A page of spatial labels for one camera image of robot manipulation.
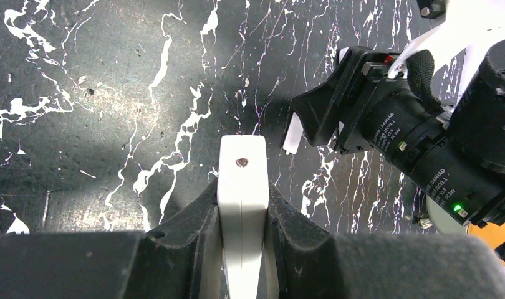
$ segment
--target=small hole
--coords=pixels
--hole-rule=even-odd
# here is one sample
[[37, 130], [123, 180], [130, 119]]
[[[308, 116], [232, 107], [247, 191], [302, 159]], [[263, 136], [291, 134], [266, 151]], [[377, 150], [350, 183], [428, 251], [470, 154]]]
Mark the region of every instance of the small hole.
[[154, 230], [152, 232], [148, 232], [146, 235], [151, 239], [157, 240], [157, 239], [160, 239], [160, 238], [166, 236], [166, 233], [160, 232], [159, 230]]
[[238, 167], [245, 167], [247, 164], [249, 164], [249, 160], [246, 158], [239, 158], [236, 160], [236, 165], [238, 165]]

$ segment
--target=black and white marbled table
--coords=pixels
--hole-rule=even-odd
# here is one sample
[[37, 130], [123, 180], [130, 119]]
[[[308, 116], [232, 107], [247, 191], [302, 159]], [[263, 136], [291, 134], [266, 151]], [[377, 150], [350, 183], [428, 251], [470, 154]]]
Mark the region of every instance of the black and white marbled table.
[[377, 152], [281, 142], [337, 49], [429, 28], [408, 0], [0, 1], [0, 232], [148, 230], [218, 175], [230, 134], [265, 136], [271, 181], [327, 230], [421, 232], [420, 193]]

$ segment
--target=screw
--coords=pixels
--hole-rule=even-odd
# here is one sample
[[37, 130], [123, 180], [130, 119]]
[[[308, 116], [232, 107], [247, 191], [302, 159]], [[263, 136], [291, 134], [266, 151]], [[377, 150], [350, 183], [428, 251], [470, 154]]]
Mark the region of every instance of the screw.
[[428, 16], [430, 13], [431, 13], [431, 9], [428, 7], [421, 10], [421, 15], [424, 17]]
[[245, 167], [247, 164], [249, 164], [249, 160], [246, 158], [239, 158], [236, 160], [236, 165], [238, 165], [238, 167]]

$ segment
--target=black marble surface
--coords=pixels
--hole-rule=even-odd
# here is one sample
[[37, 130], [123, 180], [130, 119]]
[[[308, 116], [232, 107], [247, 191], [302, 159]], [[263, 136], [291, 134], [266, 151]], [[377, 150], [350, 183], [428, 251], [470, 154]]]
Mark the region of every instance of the black marble surface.
[[[401, 51], [408, 0], [0, 1], [0, 232], [148, 230], [218, 175], [223, 135], [260, 134], [269, 177], [332, 232], [420, 233], [420, 194], [375, 151], [281, 150], [289, 101], [337, 49]], [[457, 90], [461, 58], [436, 75]]]

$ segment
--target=orange object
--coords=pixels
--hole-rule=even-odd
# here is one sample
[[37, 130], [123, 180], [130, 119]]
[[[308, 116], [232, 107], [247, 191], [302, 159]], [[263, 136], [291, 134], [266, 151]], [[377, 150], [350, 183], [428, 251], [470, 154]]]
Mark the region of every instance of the orange object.
[[488, 223], [483, 229], [478, 226], [470, 225], [468, 235], [475, 235], [484, 240], [493, 250], [505, 242], [505, 223], [501, 226]]

